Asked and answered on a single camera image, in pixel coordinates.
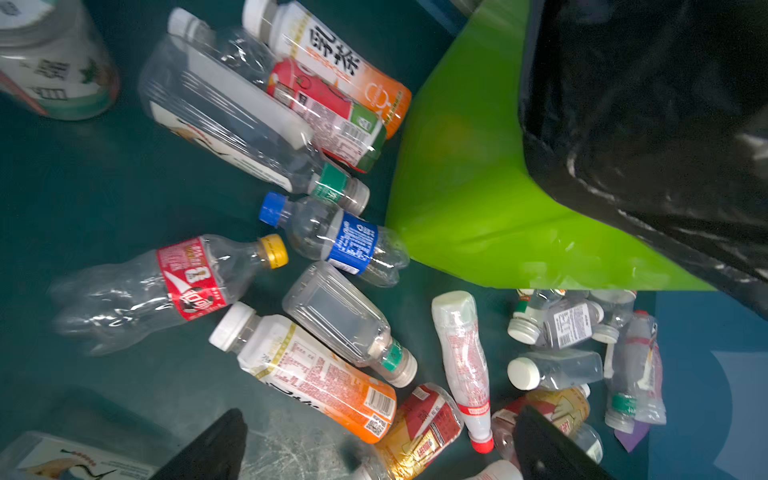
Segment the yellow cap red label bottle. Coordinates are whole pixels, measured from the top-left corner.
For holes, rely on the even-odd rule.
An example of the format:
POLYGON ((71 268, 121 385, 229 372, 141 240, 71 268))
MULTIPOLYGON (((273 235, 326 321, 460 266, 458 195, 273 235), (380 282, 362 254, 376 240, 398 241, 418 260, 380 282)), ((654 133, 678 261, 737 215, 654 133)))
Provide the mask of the yellow cap red label bottle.
POLYGON ((277 234, 236 242, 204 234, 127 262, 87 268, 53 283, 56 332, 102 356, 239 301, 254 279, 289 261, 277 234))

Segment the clear bottle green white label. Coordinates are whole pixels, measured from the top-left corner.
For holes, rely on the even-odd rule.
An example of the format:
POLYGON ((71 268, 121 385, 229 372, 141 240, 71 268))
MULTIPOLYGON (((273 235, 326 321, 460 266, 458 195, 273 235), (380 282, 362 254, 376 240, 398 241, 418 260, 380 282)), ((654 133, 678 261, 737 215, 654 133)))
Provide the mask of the clear bottle green white label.
POLYGON ((569 434, 572 440, 595 463, 604 457, 603 442, 599 433, 589 424, 583 423, 569 434))

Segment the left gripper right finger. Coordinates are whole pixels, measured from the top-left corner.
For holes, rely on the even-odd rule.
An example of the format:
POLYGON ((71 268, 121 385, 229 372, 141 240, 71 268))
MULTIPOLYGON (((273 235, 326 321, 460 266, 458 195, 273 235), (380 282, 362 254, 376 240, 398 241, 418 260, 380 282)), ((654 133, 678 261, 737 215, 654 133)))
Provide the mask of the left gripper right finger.
POLYGON ((531 406, 524 406, 517 417, 513 443, 525 480, 612 479, 608 472, 531 406))

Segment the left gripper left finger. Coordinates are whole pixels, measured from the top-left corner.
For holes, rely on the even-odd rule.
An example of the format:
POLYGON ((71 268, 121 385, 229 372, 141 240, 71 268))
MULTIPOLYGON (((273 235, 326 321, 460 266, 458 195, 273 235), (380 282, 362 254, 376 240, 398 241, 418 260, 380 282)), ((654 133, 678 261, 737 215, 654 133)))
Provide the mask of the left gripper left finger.
POLYGON ((163 465, 151 480, 237 480, 246 449, 248 427, 237 408, 226 411, 181 452, 163 465))

